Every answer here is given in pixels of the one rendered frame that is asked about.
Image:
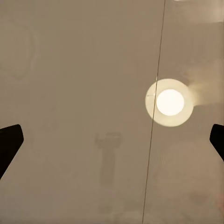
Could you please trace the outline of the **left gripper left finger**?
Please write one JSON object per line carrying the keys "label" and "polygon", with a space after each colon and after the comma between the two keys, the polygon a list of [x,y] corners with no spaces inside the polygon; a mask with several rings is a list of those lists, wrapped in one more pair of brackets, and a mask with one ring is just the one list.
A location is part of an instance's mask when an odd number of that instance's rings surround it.
{"label": "left gripper left finger", "polygon": [[23,143],[20,124],[0,129],[0,179]]}

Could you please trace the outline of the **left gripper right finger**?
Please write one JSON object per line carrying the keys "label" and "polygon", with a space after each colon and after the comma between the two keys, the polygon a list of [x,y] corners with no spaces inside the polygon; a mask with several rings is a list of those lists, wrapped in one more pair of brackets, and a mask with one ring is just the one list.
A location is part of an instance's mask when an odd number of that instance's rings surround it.
{"label": "left gripper right finger", "polygon": [[224,160],[224,126],[214,124],[209,139],[221,159]]}

